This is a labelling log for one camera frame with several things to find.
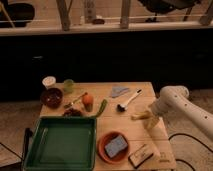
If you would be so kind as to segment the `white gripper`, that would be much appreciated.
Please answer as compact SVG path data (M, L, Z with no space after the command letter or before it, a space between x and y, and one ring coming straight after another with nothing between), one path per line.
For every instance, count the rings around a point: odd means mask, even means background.
M151 112L155 115L161 116L166 113L166 107L162 102L154 101L149 105ZM143 121L144 128L146 130L153 129L159 122L159 118L157 116L150 116L145 118Z

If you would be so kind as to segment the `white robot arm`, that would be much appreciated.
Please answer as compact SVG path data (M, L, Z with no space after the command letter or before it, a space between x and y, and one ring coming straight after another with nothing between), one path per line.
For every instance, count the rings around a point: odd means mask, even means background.
M163 115L170 109L178 111L213 141L213 114L190 102L189 95L189 90L185 86L165 86L160 90L160 96L149 105L148 109L154 115Z

